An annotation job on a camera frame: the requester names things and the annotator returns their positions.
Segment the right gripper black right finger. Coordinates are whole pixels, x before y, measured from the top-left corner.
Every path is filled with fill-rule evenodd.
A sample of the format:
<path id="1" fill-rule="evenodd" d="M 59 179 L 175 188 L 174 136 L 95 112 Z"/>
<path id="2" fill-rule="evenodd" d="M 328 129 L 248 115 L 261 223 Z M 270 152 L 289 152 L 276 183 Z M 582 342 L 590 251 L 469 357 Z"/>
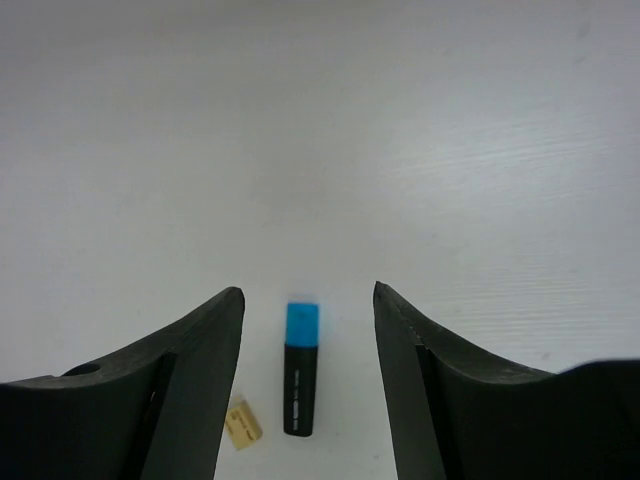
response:
<path id="1" fill-rule="evenodd" d="M 554 374 L 507 360 L 373 292 L 375 334 L 401 479 L 635 479 L 639 363 Z"/>

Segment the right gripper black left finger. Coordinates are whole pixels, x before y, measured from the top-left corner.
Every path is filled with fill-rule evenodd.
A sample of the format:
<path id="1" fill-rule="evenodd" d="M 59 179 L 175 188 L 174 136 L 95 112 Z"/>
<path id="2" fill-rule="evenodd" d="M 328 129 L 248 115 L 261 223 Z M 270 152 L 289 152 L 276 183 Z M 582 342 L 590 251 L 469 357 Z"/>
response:
<path id="1" fill-rule="evenodd" d="M 230 287 L 182 319 L 61 376 L 1 387 L 5 479 L 210 479 L 245 298 Z"/>

